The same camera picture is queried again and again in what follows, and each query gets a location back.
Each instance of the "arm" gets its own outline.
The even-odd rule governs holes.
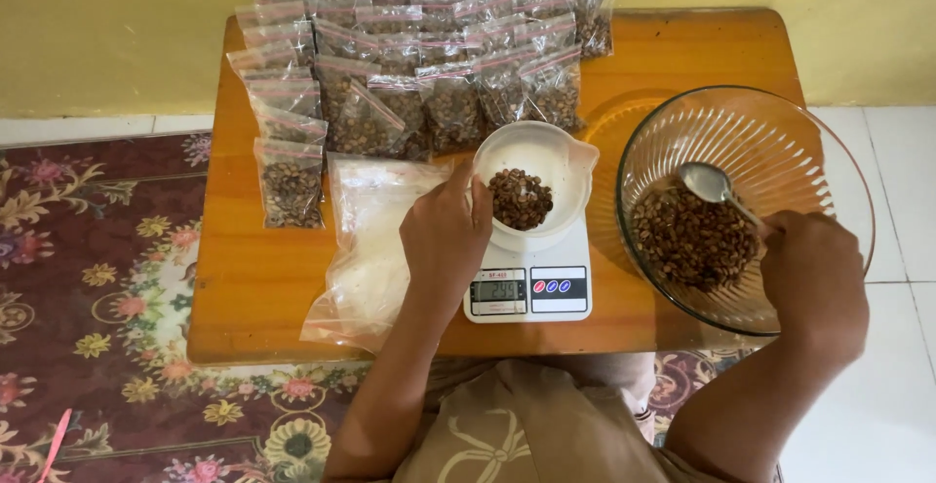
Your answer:
[[[442,333],[481,266],[492,198],[470,162],[418,199],[400,226],[410,286],[400,315],[357,392],[325,465],[324,482],[393,476],[413,444],[429,366]]]
[[[728,481],[771,480],[790,433],[825,388],[861,356],[869,309],[858,241],[818,213],[765,219],[761,269],[782,333],[679,410],[665,448]]]

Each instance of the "yellow wall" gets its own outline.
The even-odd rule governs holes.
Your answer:
[[[225,17],[249,0],[0,0],[0,117],[211,112]],[[936,104],[936,0],[618,0],[786,21],[813,105]]]

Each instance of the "floral rug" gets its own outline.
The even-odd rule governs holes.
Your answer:
[[[363,362],[185,357],[208,133],[0,152],[0,483],[316,481]],[[668,352],[662,441],[741,352]]]

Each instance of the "person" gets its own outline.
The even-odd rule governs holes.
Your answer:
[[[641,434],[648,354],[582,357],[599,369],[591,375],[532,359],[479,361],[434,405],[433,355],[491,233],[492,198],[471,174],[458,166],[400,227],[410,287],[335,434],[323,481],[767,482],[798,422],[864,350],[858,241],[825,215],[780,212],[764,219],[761,269],[782,333],[699,389],[662,448]]]

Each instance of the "spoon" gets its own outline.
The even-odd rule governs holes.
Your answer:
[[[735,195],[731,192],[731,178],[728,178],[728,175],[717,166],[702,162],[687,162],[680,166],[680,178],[699,199],[709,203],[726,201],[735,206],[741,214],[747,216],[758,229],[764,228],[764,222],[735,199]]]

